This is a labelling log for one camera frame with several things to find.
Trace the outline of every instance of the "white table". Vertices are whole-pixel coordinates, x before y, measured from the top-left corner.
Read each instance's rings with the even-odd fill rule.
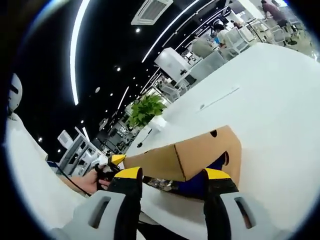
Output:
[[[134,156],[229,125],[242,143],[239,189],[280,229],[294,231],[320,186],[320,64],[281,46],[257,43],[170,105],[162,132],[137,136]],[[143,185],[142,210],[187,239],[207,239],[203,203]]]

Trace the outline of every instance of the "cable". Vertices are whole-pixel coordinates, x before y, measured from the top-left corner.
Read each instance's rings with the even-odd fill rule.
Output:
[[[66,179],[68,179],[73,185],[75,185],[78,189],[80,189],[84,194],[88,195],[89,197],[91,196],[91,194],[87,193],[85,190],[83,190],[81,187],[79,187],[77,184],[75,184],[70,177],[67,176],[67,174],[64,173],[64,171],[62,171],[62,169],[58,166],[58,164],[56,162],[53,161],[53,163],[55,164],[55,166],[60,170],[60,172],[62,173],[63,176],[66,177]]]

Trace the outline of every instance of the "ceiling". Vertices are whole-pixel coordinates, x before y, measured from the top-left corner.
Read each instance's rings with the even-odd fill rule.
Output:
[[[142,63],[158,36],[193,1],[174,0],[155,25],[139,26],[139,33],[136,33],[137,26],[132,26],[131,21],[144,0],[90,1],[76,45],[78,105],[74,103],[71,87],[70,44],[82,1],[65,1],[32,32],[21,46],[16,60],[15,72],[23,86],[22,101],[16,112],[36,140],[42,137],[40,144],[49,154],[49,159],[50,156],[59,158],[63,154],[63,151],[57,152],[58,149],[63,150],[57,140],[62,130],[67,130],[73,136],[76,134],[74,127],[85,127],[90,139],[95,138],[99,133],[99,122],[103,118],[111,119],[129,87],[115,116],[116,119],[121,117],[125,105],[139,96],[149,76],[158,69],[154,66],[154,60],[162,51],[162,45],[183,22],[210,2],[200,0],[182,15]],[[164,47],[175,49],[205,19],[222,9],[225,3],[226,0],[216,0],[208,5],[187,21]]]

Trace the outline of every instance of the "box flap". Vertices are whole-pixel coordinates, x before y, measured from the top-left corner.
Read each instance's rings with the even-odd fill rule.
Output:
[[[238,185],[241,164],[241,144],[229,126],[177,142],[175,144],[186,181],[208,167],[224,152],[229,156],[222,170]]]
[[[174,144],[127,157],[123,164],[126,169],[142,167],[143,175],[147,177],[185,181]]]

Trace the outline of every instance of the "ceiling air conditioner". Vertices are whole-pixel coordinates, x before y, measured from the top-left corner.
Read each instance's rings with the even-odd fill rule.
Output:
[[[173,0],[146,0],[135,14],[131,25],[154,25]]]

